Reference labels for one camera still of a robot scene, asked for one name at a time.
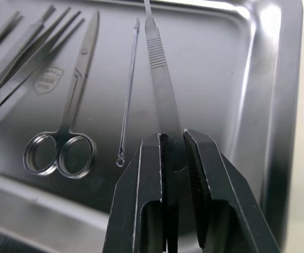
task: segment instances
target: looped end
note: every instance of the looped end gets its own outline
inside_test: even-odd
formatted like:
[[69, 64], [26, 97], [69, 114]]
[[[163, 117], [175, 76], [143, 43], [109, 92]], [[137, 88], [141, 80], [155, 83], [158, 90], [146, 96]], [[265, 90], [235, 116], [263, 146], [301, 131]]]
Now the looped end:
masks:
[[55, 147], [57, 145], [55, 138], [50, 133], [40, 133], [36, 135], [34, 138], [31, 139], [31, 141], [26, 146], [24, 155], [23, 155], [23, 165], [27, 172], [29, 172], [32, 175], [38, 175], [38, 176], [47, 176], [55, 171], [57, 168], [56, 163], [56, 156], [57, 151], [55, 150], [55, 153], [53, 154], [53, 158], [50, 161], [50, 163], [45, 166], [44, 168], [38, 168], [35, 163], [35, 155], [37, 152], [38, 147], [43, 144], [45, 140], [51, 140]]
[[123, 157], [119, 157], [116, 161], [116, 165], [120, 168], [124, 167], [124, 164], [125, 164], [125, 160]]
[[[95, 157], [95, 153], [96, 153], [96, 147], [94, 142], [86, 135], [83, 134], [73, 134], [74, 136], [71, 137], [67, 142], [65, 142], [65, 144], [63, 145], [63, 147], [60, 150], [60, 155], [59, 155], [59, 160], [58, 160], [58, 171], [65, 176], [66, 178], [71, 178], [71, 179], [80, 179], [83, 178], [84, 176], [86, 176], [90, 170], [91, 170], [91, 164], [94, 161], [94, 157]], [[86, 164], [84, 164], [84, 167], [82, 169], [80, 169], [77, 172], [71, 172], [69, 170], [69, 167], [71, 165], [66, 164], [66, 157], [69, 155], [69, 150], [73, 150], [71, 149], [72, 146], [74, 145], [78, 145], [78, 142], [80, 141], [85, 141], [88, 145], [88, 156], [87, 158], [85, 157], [85, 161]]]

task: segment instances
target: embossed logo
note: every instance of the embossed logo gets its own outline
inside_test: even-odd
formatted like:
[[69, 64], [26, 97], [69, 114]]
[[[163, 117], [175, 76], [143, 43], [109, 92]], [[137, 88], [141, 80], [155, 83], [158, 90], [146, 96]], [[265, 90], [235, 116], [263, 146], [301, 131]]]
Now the embossed logo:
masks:
[[64, 70], [57, 67], [48, 67], [37, 78], [35, 82], [35, 91], [38, 94], [44, 94], [53, 91], [61, 79]]

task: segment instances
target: dissecting needle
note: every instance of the dissecting needle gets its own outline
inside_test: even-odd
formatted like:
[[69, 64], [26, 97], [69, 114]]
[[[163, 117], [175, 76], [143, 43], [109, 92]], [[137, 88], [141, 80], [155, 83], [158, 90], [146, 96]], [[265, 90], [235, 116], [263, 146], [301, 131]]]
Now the dissecting needle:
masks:
[[127, 87], [126, 87], [126, 102], [125, 102], [124, 118], [123, 118], [122, 127], [121, 127], [120, 146], [119, 146], [119, 151], [118, 151], [119, 158], [116, 161], [116, 165], [120, 168], [124, 167], [124, 164], [125, 164], [126, 125], [127, 125], [127, 118], [129, 115], [129, 109], [130, 109], [130, 103], [131, 103], [133, 74], [134, 74], [134, 66], [135, 66], [136, 46], [138, 44], [139, 26], [140, 26], [140, 21], [138, 18], [135, 18], [134, 42], [133, 42], [133, 49], [132, 49], [132, 54], [131, 54], [129, 78], [128, 78]]

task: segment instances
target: textured grip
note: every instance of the textured grip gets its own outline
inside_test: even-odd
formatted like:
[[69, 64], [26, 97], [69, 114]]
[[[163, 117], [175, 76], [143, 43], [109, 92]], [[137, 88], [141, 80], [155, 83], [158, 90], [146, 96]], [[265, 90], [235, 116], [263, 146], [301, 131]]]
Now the textured grip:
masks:
[[135, 56], [133, 56], [132, 59], [131, 59], [130, 70], [129, 70], [129, 78], [127, 80], [127, 86], [126, 86], [126, 103], [128, 103], [128, 104], [131, 102], [134, 66], [135, 66]]
[[150, 58], [151, 69], [167, 66], [161, 38], [154, 38], [147, 41], [148, 55]]

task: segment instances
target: stainless steel tray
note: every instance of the stainless steel tray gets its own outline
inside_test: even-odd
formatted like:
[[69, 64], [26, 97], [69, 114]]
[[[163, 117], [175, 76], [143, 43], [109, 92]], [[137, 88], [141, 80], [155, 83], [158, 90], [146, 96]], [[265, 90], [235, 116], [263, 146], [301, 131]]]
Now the stainless steel tray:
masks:
[[[100, 252], [115, 183], [123, 172], [115, 161], [136, 16], [142, 25], [127, 160], [141, 139], [159, 132], [143, 1], [0, 0], [0, 25], [2, 17], [16, 10], [24, 16], [1, 42], [0, 59], [49, 4], [57, 11], [47, 24], [67, 6], [81, 10], [86, 23], [95, 9], [100, 11], [93, 62], [74, 124], [76, 132], [95, 141], [96, 163], [80, 180], [58, 173], [35, 177], [22, 164], [28, 141], [58, 127], [87, 27], [83, 24], [50, 63], [63, 71], [57, 85], [48, 90], [33, 88], [0, 124], [0, 232], [45, 251]], [[298, 92], [301, 0], [154, 0], [152, 10], [182, 128], [216, 140], [250, 183], [282, 245]], [[181, 196], [179, 252], [200, 252], [193, 220], [187, 218], [188, 195]]]

